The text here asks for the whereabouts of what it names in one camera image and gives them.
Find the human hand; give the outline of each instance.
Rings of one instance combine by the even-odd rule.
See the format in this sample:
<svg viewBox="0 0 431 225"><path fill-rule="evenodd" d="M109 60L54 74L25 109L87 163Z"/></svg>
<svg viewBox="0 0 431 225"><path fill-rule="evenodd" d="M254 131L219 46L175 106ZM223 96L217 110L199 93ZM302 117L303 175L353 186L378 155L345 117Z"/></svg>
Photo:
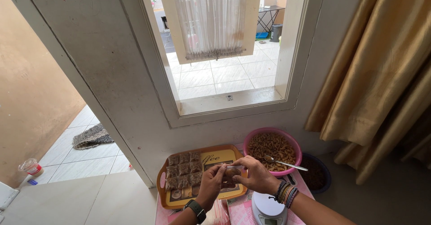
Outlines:
<svg viewBox="0 0 431 225"><path fill-rule="evenodd" d="M273 195L277 193L279 181L273 176L261 162L250 155L240 158L231 164L232 166L243 165L248 169L249 178L235 175L232 177L235 183L245 185L247 188L262 194Z"/></svg>
<svg viewBox="0 0 431 225"><path fill-rule="evenodd" d="M197 195L195 201L205 212L211 210L221 189L235 187L234 184L223 183L225 181L223 175L226 172L226 167L226 164L214 165L202 173L199 195Z"/></svg>

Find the white kitchen scale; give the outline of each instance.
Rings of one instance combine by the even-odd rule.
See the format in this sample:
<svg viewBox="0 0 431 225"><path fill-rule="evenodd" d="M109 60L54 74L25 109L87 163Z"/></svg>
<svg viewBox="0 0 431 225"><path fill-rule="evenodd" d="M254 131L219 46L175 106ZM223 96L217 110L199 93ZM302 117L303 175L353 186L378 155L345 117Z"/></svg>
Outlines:
<svg viewBox="0 0 431 225"><path fill-rule="evenodd" d="M288 220L288 210L283 204L276 202L268 194L253 192L251 208L254 219L259 225L285 225Z"/></svg>

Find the metal trash bin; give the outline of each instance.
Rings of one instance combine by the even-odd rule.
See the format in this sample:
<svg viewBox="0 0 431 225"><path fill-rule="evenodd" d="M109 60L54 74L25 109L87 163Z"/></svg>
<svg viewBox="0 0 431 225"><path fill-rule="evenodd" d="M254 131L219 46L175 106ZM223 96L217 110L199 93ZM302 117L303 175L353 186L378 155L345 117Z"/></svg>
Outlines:
<svg viewBox="0 0 431 225"><path fill-rule="evenodd" d="M283 30L283 24L273 24L271 27L271 41L279 42L278 38L281 36Z"/></svg>

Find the watch strap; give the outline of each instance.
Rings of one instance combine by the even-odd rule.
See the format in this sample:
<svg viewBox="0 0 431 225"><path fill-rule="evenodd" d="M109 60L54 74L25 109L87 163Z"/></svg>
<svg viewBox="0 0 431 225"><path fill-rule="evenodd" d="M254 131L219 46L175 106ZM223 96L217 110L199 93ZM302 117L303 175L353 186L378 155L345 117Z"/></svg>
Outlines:
<svg viewBox="0 0 431 225"><path fill-rule="evenodd" d="M207 215L205 214L205 210L202 209L202 207L199 205L199 203L197 203L195 200L190 200L184 206L184 209L186 209L187 207L190 207L191 210L193 210L194 213L196 213L197 224L203 223L203 221L205 221L205 219L207 218Z"/></svg>

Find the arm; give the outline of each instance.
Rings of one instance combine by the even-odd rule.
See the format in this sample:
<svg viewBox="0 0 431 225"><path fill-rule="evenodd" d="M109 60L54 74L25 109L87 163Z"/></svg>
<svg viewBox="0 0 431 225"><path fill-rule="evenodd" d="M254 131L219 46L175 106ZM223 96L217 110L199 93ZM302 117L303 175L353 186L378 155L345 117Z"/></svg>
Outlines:
<svg viewBox="0 0 431 225"><path fill-rule="evenodd" d="M232 165L243 165L249 169L250 173L249 178L234 176L235 182L262 194L277 193L281 181L275 178L258 160L247 155ZM355 225L349 219L299 192L293 199L290 210L307 225Z"/></svg>
<svg viewBox="0 0 431 225"><path fill-rule="evenodd" d="M217 199L220 190L223 188L233 188L234 184L223 183L223 178L226 172L226 164L215 165L209 168L202 174L202 182L200 184L199 195L196 197L196 202L205 210L205 213L213 207L214 201ZM191 208L187 207L174 221L169 225L196 225L197 217Z"/></svg>

